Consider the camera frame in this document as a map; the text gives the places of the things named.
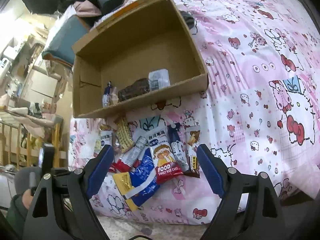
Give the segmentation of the person's left hand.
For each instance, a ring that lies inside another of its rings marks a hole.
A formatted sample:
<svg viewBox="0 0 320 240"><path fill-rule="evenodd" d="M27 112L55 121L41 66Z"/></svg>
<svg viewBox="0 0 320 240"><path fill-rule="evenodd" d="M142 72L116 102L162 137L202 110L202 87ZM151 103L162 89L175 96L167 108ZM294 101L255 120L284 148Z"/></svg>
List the person's left hand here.
<svg viewBox="0 0 320 240"><path fill-rule="evenodd" d="M22 205L23 205L22 211L25 216L27 215L27 213L30 209L33 198L34 197L33 197L31 189L27 189L22 195Z"/></svg>

